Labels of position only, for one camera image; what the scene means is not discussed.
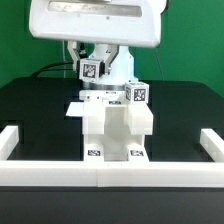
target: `green wall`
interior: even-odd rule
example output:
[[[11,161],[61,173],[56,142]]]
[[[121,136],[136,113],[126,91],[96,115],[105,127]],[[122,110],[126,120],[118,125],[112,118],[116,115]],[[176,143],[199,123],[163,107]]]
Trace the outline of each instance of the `green wall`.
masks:
[[[32,38],[29,7],[30,0],[1,1],[0,86],[62,61],[61,42]],[[154,49],[131,52],[137,77],[161,80]],[[158,53],[165,80],[203,82],[224,96],[224,1],[171,0]]]

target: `black tabletop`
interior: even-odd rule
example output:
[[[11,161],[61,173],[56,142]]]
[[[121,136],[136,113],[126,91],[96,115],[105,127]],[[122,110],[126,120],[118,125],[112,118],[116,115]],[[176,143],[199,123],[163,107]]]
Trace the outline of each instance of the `black tabletop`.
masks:
[[[224,135],[224,100],[194,82],[150,84],[152,161],[212,159],[200,147],[201,128]],[[21,78],[0,89],[0,129],[18,125],[10,160],[83,159],[81,118],[67,118],[79,101],[75,79]],[[0,223],[223,223],[222,189],[1,187]]]

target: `black cable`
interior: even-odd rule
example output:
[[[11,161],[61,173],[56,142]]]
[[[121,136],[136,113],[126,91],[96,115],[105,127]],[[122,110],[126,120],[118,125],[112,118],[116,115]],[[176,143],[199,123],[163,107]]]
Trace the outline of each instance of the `black cable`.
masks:
[[[43,72],[73,71],[72,68],[44,69]]]
[[[72,61],[66,61],[66,62],[58,62],[58,63],[46,65],[43,68],[41,68],[41,69],[37,70],[36,72],[34,72],[33,74],[31,74],[30,77],[36,78],[41,72],[48,71],[49,68],[53,68],[53,67],[57,67],[57,66],[61,66],[61,65],[72,65],[72,64],[73,64]]]
[[[157,63],[158,63],[158,66],[159,66],[159,71],[160,71],[160,74],[161,74],[161,78],[164,81],[163,69],[162,69],[162,65],[161,65],[161,62],[160,62],[159,53],[158,53],[157,48],[155,48],[155,54],[156,54],[156,59],[157,59]]]

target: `white cube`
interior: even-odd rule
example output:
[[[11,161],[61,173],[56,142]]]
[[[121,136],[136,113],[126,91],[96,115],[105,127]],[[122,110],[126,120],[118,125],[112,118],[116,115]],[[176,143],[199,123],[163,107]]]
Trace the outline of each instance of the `white cube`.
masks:
[[[130,104],[148,103],[149,85],[144,82],[128,82],[125,84],[125,100]]]

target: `white platform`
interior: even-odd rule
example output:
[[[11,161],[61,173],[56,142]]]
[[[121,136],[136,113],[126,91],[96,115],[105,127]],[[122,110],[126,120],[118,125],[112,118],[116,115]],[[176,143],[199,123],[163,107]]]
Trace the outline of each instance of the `white platform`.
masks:
[[[213,130],[202,129],[200,141],[217,162],[6,161],[18,142],[18,127],[7,127],[0,134],[0,186],[223,188],[223,140]]]

